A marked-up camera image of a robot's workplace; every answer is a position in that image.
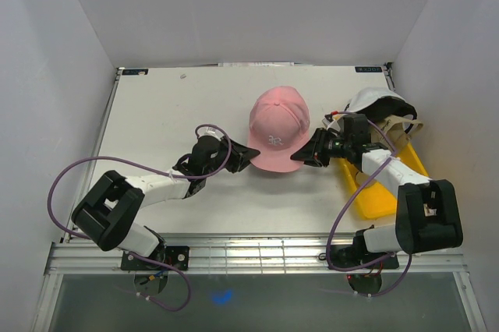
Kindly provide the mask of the pink cap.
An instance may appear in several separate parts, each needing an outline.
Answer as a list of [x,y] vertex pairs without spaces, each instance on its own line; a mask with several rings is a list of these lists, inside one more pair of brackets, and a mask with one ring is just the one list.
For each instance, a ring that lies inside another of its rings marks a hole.
[[291,156],[310,139],[310,113],[299,91],[290,86],[267,90],[249,114],[247,146],[260,154],[251,164],[263,171],[289,173],[303,162]]

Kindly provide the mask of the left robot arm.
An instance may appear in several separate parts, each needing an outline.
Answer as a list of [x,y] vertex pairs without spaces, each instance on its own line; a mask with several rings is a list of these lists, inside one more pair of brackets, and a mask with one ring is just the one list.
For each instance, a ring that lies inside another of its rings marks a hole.
[[105,172],[73,211],[72,222],[101,250],[136,253],[146,268],[157,269],[165,261],[165,241],[135,222],[139,210],[190,198],[206,185],[208,175],[218,169],[240,172],[259,154],[227,136],[201,136],[192,151],[164,175],[126,177],[113,170]]

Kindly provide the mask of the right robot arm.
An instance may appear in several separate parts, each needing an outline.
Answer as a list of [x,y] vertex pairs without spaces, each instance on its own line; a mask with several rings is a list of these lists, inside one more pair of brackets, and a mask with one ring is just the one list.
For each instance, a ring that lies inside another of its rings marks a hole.
[[454,186],[413,171],[392,151],[371,139],[374,125],[365,115],[342,113],[340,130],[318,128],[291,159],[325,168],[332,158],[344,159],[379,182],[396,199],[395,222],[357,231],[352,244],[334,253],[326,244],[325,259],[342,272],[379,266],[396,253],[408,255],[457,248],[463,243]]

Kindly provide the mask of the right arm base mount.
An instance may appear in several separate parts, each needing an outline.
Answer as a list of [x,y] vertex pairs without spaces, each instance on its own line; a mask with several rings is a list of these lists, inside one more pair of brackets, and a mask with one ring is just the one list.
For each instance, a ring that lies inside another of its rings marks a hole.
[[[350,268],[365,263],[378,260],[385,253],[369,253],[369,252],[357,252],[353,245],[332,245],[330,252],[330,261],[338,268]],[[394,270],[399,268],[399,261],[397,256],[390,256],[384,260],[376,262],[369,266],[369,269],[389,269]]]

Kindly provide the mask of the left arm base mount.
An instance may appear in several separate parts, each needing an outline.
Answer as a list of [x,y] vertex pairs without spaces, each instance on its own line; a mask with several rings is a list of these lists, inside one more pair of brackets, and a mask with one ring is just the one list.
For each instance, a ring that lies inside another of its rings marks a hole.
[[[186,245],[167,245],[155,250],[149,260],[166,263],[179,270],[187,270],[189,267],[190,247]],[[125,271],[159,271],[164,267],[137,259],[136,257],[124,253],[120,264],[120,269]]]

